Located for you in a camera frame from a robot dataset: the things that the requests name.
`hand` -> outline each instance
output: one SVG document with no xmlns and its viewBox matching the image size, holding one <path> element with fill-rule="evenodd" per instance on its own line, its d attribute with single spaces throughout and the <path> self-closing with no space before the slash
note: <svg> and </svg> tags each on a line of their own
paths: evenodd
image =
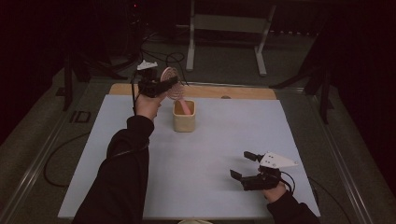
<svg viewBox="0 0 396 224">
<path fill-rule="evenodd" d="M 166 92 L 161 95 L 151 98 L 147 95 L 140 94 L 136 100 L 136 115 L 144 116 L 148 119 L 154 120 L 157 117 L 158 108 L 161 106 L 161 101 L 165 98 Z"/>
<path fill-rule="evenodd" d="M 264 189 L 262 193 L 269 203 L 274 203 L 286 193 L 286 187 L 284 183 L 279 181 L 274 189 Z"/>
</svg>

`metal frame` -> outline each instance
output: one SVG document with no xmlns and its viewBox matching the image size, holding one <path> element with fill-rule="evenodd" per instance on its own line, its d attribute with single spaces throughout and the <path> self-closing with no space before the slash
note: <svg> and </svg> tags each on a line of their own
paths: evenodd
<svg viewBox="0 0 396 224">
<path fill-rule="evenodd" d="M 267 75 L 264 59 L 262 57 L 262 49 L 270 31 L 271 21 L 274 17 L 276 6 L 271 6 L 271 10 L 266 19 L 195 14 L 194 6 L 195 0 L 191 0 L 190 44 L 189 52 L 187 54 L 187 71 L 192 71 L 194 67 L 194 31 L 195 29 L 202 29 L 262 34 L 262 41 L 254 48 L 254 53 L 259 67 L 259 75 L 261 77 L 265 77 Z"/>
</svg>

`black sleeve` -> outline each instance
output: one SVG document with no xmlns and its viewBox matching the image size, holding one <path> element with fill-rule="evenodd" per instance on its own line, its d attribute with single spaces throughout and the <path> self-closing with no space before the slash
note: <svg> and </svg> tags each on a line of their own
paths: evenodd
<svg viewBox="0 0 396 224">
<path fill-rule="evenodd" d="M 141 223 L 149 176 L 150 119 L 134 116 L 111 139 L 107 158 L 73 223 Z"/>
<path fill-rule="evenodd" d="M 290 192 L 286 191 L 276 202 L 267 205 L 276 224 L 317 224 L 317 216 L 305 203 L 298 203 Z"/>
</svg>

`white table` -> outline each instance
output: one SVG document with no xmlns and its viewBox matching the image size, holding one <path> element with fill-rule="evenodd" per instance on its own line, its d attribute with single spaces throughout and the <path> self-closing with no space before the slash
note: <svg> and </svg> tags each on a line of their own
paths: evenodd
<svg viewBox="0 0 396 224">
<path fill-rule="evenodd" d="M 191 98 L 196 129 L 176 133 L 172 101 L 165 99 L 150 137 L 145 219 L 259 219 L 270 217 L 258 191 L 243 191 L 230 169 L 256 175 L 259 164 L 243 152 L 275 152 L 299 162 L 284 168 L 296 182 L 295 198 L 319 216 L 304 166 L 278 100 Z M 106 156 L 112 135 L 132 115 L 130 95 L 107 95 L 64 198 L 59 217 L 73 218 Z"/>
</svg>

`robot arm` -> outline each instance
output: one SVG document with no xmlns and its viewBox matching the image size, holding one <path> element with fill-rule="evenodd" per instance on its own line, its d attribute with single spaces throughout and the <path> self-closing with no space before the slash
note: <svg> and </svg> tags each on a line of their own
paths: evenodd
<svg viewBox="0 0 396 224">
<path fill-rule="evenodd" d="M 273 189 L 277 186 L 279 181 L 285 183 L 289 189 L 291 189 L 290 184 L 282 179 L 279 168 L 295 166 L 297 162 L 291 161 L 273 152 L 267 152 L 262 156 L 245 151 L 244 156 L 252 161 L 258 161 L 260 163 L 260 173 L 254 176 L 243 177 L 236 171 L 230 170 L 231 177 L 241 182 L 244 190 Z"/>
</svg>

